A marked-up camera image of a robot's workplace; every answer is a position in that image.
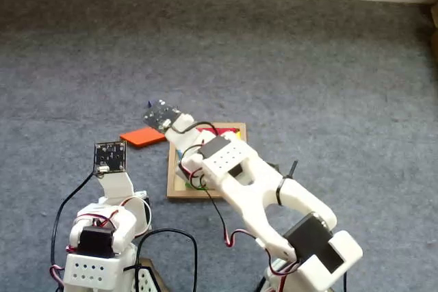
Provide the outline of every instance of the gray carpet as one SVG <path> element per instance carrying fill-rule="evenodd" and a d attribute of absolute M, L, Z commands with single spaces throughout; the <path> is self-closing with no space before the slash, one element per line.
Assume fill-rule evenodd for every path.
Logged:
<path fill-rule="evenodd" d="M 142 127 L 147 100 L 198 120 L 242 121 L 250 144 L 337 214 L 364 257 L 349 291 L 438 284 L 438 80 L 432 23 L 416 5 L 333 0 L 0 0 L 0 287 L 54 291 L 49 243 L 61 200 L 89 173 L 93 144 Z M 199 291 L 252 291 L 267 265 L 246 237 L 223 245 L 208 202 L 166 199 L 167 143 L 128 150 L 153 225 L 198 238 Z M 101 196 L 94 179 L 67 205 Z M 230 229 L 242 226 L 220 204 Z M 271 206 L 281 232 L 299 216 Z M 151 238 L 143 255 L 191 291 L 192 248 Z M 338 282 L 335 288 L 340 291 Z"/>

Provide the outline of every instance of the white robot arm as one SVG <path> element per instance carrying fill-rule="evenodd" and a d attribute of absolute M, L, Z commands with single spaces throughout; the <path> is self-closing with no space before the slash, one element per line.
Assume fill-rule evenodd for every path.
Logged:
<path fill-rule="evenodd" d="M 64 292 L 133 290 L 135 237 L 150 229 L 146 191 L 134 193 L 126 173 L 126 144 L 96 144 L 94 172 L 104 195 L 77 213 L 70 232 L 62 281 Z M 153 280 L 149 285 L 157 291 Z"/>
<path fill-rule="evenodd" d="M 362 249 L 346 231 L 333 234 L 335 214 L 290 176 L 282 176 L 233 132 L 198 131 L 189 114 L 158 101 L 144 115 L 184 156 L 181 172 L 198 185 L 215 189 L 242 216 L 256 242 L 279 258 L 266 271 L 267 290 L 326 291 L 361 257 Z M 282 204 L 304 218 L 284 236 L 269 225 L 265 208 Z M 282 280 L 272 268 L 299 263 Z"/>

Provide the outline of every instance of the wooden frame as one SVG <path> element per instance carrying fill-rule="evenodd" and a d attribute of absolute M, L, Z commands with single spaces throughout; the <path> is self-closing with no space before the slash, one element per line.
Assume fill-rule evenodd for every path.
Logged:
<path fill-rule="evenodd" d="M 240 137 L 246 142 L 246 124 L 240 122 L 214 122 L 217 128 L 236 128 L 240 131 Z M 170 144 L 169 148 L 169 164 L 167 173 L 167 197 L 168 198 L 208 198 L 204 191 L 199 191 L 187 187 L 185 181 L 177 176 L 176 168 L 178 166 L 177 150 Z M 220 195 L 214 190 L 210 190 L 210 195 L 213 198 L 219 198 Z"/>

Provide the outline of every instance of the wire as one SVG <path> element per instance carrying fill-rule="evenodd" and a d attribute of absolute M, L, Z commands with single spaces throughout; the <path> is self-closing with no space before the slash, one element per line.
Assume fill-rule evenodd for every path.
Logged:
<path fill-rule="evenodd" d="M 291 270 L 295 265 L 297 264 L 297 262 L 291 263 L 291 264 L 285 264 L 285 266 L 283 267 L 284 270 L 289 271 Z M 281 277 L 280 279 L 280 286 L 279 286 L 279 292 L 283 292 L 283 289 L 285 288 L 285 284 L 286 284 L 286 280 L 287 280 L 287 275 L 284 275 Z"/>
<path fill-rule="evenodd" d="M 170 233 L 177 233 L 177 234 L 181 234 L 184 235 L 186 237 L 188 237 L 192 243 L 193 243 L 193 249 L 194 249 L 194 270 L 193 270 L 193 292 L 196 292 L 196 285 L 198 282 L 198 244 L 196 242 L 196 239 L 189 233 L 185 232 L 184 230 L 181 229 L 176 229 L 176 228 L 160 228 L 160 229 L 155 229 L 152 230 L 151 232 L 145 234 L 145 236 L 143 236 L 143 238 L 140 240 L 139 244 L 138 244 L 138 248 L 137 248 L 137 255 L 136 255 L 136 263 L 134 266 L 129 266 L 124 268 L 123 270 L 130 270 L 130 269 L 135 269 L 136 273 L 134 274 L 134 279 L 135 279 L 135 287 L 136 287 L 136 292 L 140 292 L 139 291 L 139 282 L 138 282 L 138 271 L 141 269 L 141 264 L 140 264 L 140 252 L 142 250 L 142 246 L 144 241 L 146 241 L 146 239 L 152 235 L 156 235 L 159 233 L 165 233 L 165 232 L 170 232 Z"/>
<path fill-rule="evenodd" d="M 66 203 L 78 192 L 82 189 L 83 186 L 86 185 L 86 183 L 88 183 L 88 181 L 91 179 L 91 177 L 93 177 L 94 172 L 91 172 L 87 178 L 85 178 L 85 180 L 78 186 L 76 187 L 76 189 L 74 191 L 72 191 L 64 201 L 62 201 L 59 209 L 57 210 L 56 213 L 56 217 L 55 217 L 55 222 L 53 223 L 53 230 L 52 230 L 52 238 L 51 238 L 51 245 L 50 245 L 50 263 L 52 264 L 52 266 L 56 265 L 55 262 L 55 245 L 56 245 L 56 233 L 57 233 L 57 226 L 60 222 L 60 217 L 61 217 L 61 212 L 62 209 L 64 208 L 64 206 L 66 205 Z M 59 270 L 58 269 L 54 269 L 53 270 L 59 277 Z M 64 285 L 60 284 L 58 282 L 58 290 L 59 291 L 63 291 L 64 290 Z"/>
<path fill-rule="evenodd" d="M 344 274 L 344 292 L 347 292 L 347 272 Z"/>
<path fill-rule="evenodd" d="M 202 144 L 194 144 L 194 145 L 191 145 L 191 146 L 187 147 L 185 149 L 184 153 L 181 155 L 181 160 L 183 159 L 184 155 L 186 154 L 186 152 L 188 150 L 191 150 L 192 148 L 195 148 L 195 147 L 201 147 L 201 146 L 204 146 L 204 143 L 202 143 Z"/>
<path fill-rule="evenodd" d="M 208 121 L 199 121 L 199 122 L 195 122 L 194 124 L 191 124 L 190 126 L 188 126 L 187 128 L 185 128 L 185 129 L 182 130 L 182 131 L 179 131 L 179 130 L 177 130 L 176 128 L 174 128 L 174 127 L 172 126 L 172 130 L 173 130 L 175 133 L 180 133 L 180 134 L 182 134 L 182 133 L 187 133 L 188 131 L 190 131 L 190 130 L 192 130 L 193 128 L 196 128 L 197 126 L 200 126 L 200 125 L 202 125 L 202 124 L 206 124 L 207 126 L 210 126 L 210 127 L 213 129 L 214 134 L 215 134 L 216 136 L 219 135 L 219 132 L 218 132 L 217 128 L 214 126 L 214 124 L 212 124 L 211 122 L 208 122 Z"/>
<path fill-rule="evenodd" d="M 52 278 L 58 283 L 58 288 L 60 289 L 60 286 L 64 287 L 64 282 L 62 282 L 62 279 L 58 276 L 56 271 L 64 270 L 64 268 L 58 266 L 58 265 L 52 265 L 50 266 L 49 272 Z"/>
<path fill-rule="evenodd" d="M 135 238 L 137 238 L 137 237 L 142 236 L 145 232 L 148 231 L 149 227 L 151 227 L 151 222 L 152 222 L 152 210 L 151 210 L 151 207 L 149 206 L 148 202 L 146 202 L 146 201 L 143 200 L 142 198 L 138 197 L 137 195 L 129 196 L 128 198 L 125 198 L 125 199 L 121 202 L 120 206 L 123 207 L 125 204 L 127 204 L 127 203 L 128 203 L 130 200 L 132 200 L 133 198 L 138 198 L 139 200 L 141 200 L 141 201 L 144 203 L 144 205 L 146 206 L 146 208 L 148 209 L 148 211 L 149 211 L 149 221 L 148 221 L 148 224 L 146 225 L 146 228 L 145 228 L 141 233 L 138 233 L 138 234 L 135 236 Z"/>
<path fill-rule="evenodd" d="M 111 215 L 108 217 L 108 219 L 107 219 L 107 220 L 104 220 L 104 221 L 101 223 L 101 226 L 106 225 L 106 223 L 109 222 L 109 220 L 110 220 L 111 218 L 113 218 L 117 213 L 118 213 L 118 210 L 114 210 L 114 211 L 112 211 L 112 213 L 111 213 Z"/>
<path fill-rule="evenodd" d="M 268 249 L 265 249 L 266 253 L 268 254 L 268 260 L 269 260 L 269 269 L 270 271 L 275 275 L 275 276 L 287 276 L 289 274 L 294 273 L 297 269 L 300 263 L 298 261 L 295 261 L 294 263 L 291 264 L 291 269 L 289 271 L 286 272 L 281 272 L 281 271 L 277 271 L 273 268 L 272 266 L 272 256 L 271 253 L 269 252 Z"/>
<path fill-rule="evenodd" d="M 212 196 L 210 195 L 210 193 L 206 189 L 204 189 L 204 191 L 205 191 L 205 193 L 207 193 L 209 199 L 211 200 L 211 203 L 213 204 L 216 212 L 219 215 L 220 221 L 222 222 L 222 229 L 224 231 L 224 242 L 228 248 L 232 248 L 234 246 L 234 242 L 235 242 L 234 236 L 237 233 L 242 233 L 242 234 L 248 235 L 248 236 L 252 237 L 253 239 L 255 239 L 255 236 L 253 234 L 251 234 L 250 232 L 248 232 L 247 230 L 244 230 L 244 229 L 236 229 L 231 233 L 230 236 L 228 236 L 227 225 L 225 224 L 225 220 L 224 220 L 222 214 L 220 213 L 219 208 L 216 205 L 216 202 L 214 202 L 214 199 L 212 198 Z"/>
<path fill-rule="evenodd" d="M 114 223 L 111 221 L 111 216 L 110 217 L 105 217 L 104 215 L 99 215 L 97 213 L 84 213 L 82 215 L 78 215 L 75 219 L 75 222 L 77 221 L 77 219 L 85 219 L 82 217 L 93 217 L 93 218 L 99 218 L 99 219 L 104 219 L 103 222 L 101 222 L 99 224 L 100 227 L 102 227 L 104 224 L 106 224 L 107 222 L 109 222 L 112 226 L 112 228 L 116 229 L 116 225 L 114 225 Z"/>

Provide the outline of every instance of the orange block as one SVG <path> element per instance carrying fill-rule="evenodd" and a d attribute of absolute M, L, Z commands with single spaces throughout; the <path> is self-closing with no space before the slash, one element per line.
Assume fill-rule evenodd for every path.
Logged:
<path fill-rule="evenodd" d="M 151 127 L 123 133 L 120 138 L 137 147 L 148 146 L 166 140 L 164 134 Z"/>

